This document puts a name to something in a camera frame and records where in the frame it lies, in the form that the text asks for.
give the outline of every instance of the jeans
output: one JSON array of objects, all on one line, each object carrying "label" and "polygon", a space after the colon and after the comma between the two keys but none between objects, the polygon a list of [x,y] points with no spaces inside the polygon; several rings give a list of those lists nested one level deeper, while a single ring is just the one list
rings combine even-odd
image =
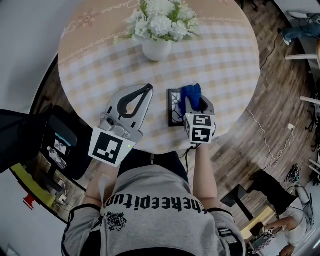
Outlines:
[{"label": "jeans", "polygon": [[320,36],[320,24],[310,23],[309,25],[302,27],[290,27],[281,30],[283,38],[291,42],[295,38],[314,38]]}]

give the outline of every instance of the white cord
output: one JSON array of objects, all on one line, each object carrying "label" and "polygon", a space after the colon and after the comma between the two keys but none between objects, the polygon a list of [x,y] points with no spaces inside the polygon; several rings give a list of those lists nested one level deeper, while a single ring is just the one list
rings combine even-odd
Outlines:
[{"label": "white cord", "polygon": [[[279,159],[281,158],[281,156],[282,156],[282,153],[285,151],[285,149],[287,148],[287,143],[289,142],[289,147],[291,147],[292,146],[292,144],[294,143],[294,141],[295,141],[295,136],[294,136],[294,129],[292,129],[292,131],[291,131],[291,133],[290,133],[290,135],[289,135],[289,138],[285,141],[285,145],[284,145],[284,148],[282,149],[282,150],[280,150],[277,154],[276,154],[276,157],[274,157],[274,155],[271,153],[271,150],[270,150],[270,146],[268,145],[268,143],[267,143],[267,138],[266,138],[266,132],[265,132],[265,130],[262,128],[262,126],[261,126],[261,124],[255,119],[255,116],[254,116],[254,114],[252,114],[252,112],[247,108],[246,110],[248,110],[249,112],[250,112],[250,114],[252,115],[252,117],[253,117],[253,120],[260,126],[260,129],[263,131],[263,133],[264,133],[264,143],[266,144],[266,146],[268,147],[268,149],[269,149],[269,156],[268,156],[268,158],[266,159],[266,161],[265,161],[265,163],[267,163],[268,162],[268,160],[269,160],[269,158],[271,157],[271,159],[270,159],[270,164],[269,165],[264,165],[264,169],[266,169],[266,168],[268,168],[268,167],[271,167],[271,168],[275,168],[276,166],[277,166],[277,164],[278,164],[278,162],[279,162]],[[293,137],[293,141],[292,141],[292,143],[290,142],[290,136],[292,135],[292,137]]]},{"label": "white cord", "polygon": [[65,182],[64,182],[64,179],[61,178],[61,176],[59,175],[59,173],[57,173],[57,172],[55,172],[55,173],[56,173],[56,174],[60,177],[60,179],[62,180],[63,185],[64,185],[64,195],[67,196],[66,184],[65,184]]}]

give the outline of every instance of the round table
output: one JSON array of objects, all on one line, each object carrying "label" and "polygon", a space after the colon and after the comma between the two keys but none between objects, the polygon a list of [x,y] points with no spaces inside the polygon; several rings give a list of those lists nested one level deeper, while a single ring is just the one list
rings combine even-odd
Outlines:
[{"label": "round table", "polygon": [[248,106],[260,76],[254,31],[234,0],[186,0],[201,20],[192,41],[172,44],[168,59],[149,61],[125,35],[124,19],[139,0],[84,0],[61,36],[61,84],[77,114],[91,127],[100,123],[111,96],[125,87],[152,84],[154,95],[136,149],[164,154],[190,147],[184,127],[168,127],[167,89],[199,83],[214,105],[215,137],[227,133]]}]

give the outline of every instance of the yellow object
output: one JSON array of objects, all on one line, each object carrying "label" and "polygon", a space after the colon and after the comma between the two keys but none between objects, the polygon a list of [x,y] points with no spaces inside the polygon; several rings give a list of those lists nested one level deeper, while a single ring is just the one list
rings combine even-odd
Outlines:
[{"label": "yellow object", "polygon": [[267,206],[257,217],[250,221],[250,223],[241,230],[241,234],[244,240],[249,239],[253,235],[250,230],[257,225],[259,222],[262,222],[263,225],[268,224],[268,222],[275,215],[274,210],[272,210],[269,206]]},{"label": "yellow object", "polygon": [[24,185],[30,189],[30,191],[46,206],[52,208],[52,205],[55,201],[55,197],[48,192],[44,191],[38,183],[34,181],[34,179],[27,173],[27,171],[23,168],[23,166],[18,163],[11,167],[12,171],[19,177],[19,179],[23,182]]}]

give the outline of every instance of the white vase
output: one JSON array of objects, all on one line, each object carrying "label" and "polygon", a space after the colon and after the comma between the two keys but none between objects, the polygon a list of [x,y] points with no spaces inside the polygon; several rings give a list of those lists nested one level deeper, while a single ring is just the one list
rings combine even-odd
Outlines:
[{"label": "white vase", "polygon": [[159,62],[165,60],[171,52],[171,41],[151,39],[142,43],[142,51],[144,55],[152,61]]}]

